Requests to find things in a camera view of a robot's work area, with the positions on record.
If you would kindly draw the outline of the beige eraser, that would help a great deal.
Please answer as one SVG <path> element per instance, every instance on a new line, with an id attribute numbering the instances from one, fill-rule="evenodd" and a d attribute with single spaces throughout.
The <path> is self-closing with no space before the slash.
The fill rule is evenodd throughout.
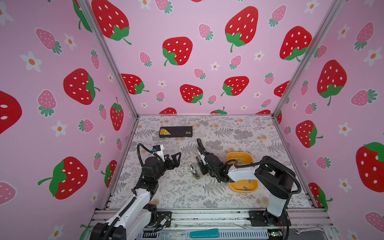
<path id="1" fill-rule="evenodd" d="M 194 176 L 194 178 L 196 180 L 199 180 L 200 179 L 200 175 L 198 174 L 198 172 L 196 171 L 196 169 L 194 168 L 193 164 L 190 164 L 190 169 L 191 169 L 191 172 Z"/>

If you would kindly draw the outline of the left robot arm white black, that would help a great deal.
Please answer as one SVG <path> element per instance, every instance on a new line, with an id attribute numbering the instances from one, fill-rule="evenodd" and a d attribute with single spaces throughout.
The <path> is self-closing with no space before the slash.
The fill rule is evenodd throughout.
<path id="1" fill-rule="evenodd" d="M 97 223 L 91 230 L 91 240 L 135 240 L 146 226 L 157 224 L 157 207 L 150 201 L 159 188 L 159 179 L 168 170 L 178 168 L 182 153 L 165 155 L 164 146 L 152 149 L 137 145 L 141 175 L 132 189 L 133 196 L 105 223 Z"/>

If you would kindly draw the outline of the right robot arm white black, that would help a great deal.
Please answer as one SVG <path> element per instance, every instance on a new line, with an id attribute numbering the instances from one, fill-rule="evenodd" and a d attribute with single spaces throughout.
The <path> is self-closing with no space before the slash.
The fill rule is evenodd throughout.
<path id="1" fill-rule="evenodd" d="M 302 191 L 302 186 L 291 169 L 270 156 L 263 156 L 259 162 L 250 164 L 241 165 L 236 158 L 223 163 L 205 149 L 201 139 L 197 139 L 197 143 L 201 156 L 199 168 L 203 175 L 209 174 L 219 183 L 256 180 L 270 192 L 266 210 L 260 217 L 251 217 L 251 222 L 278 226 L 282 221 L 288 220 L 286 210 L 289 201 L 292 195 Z"/>

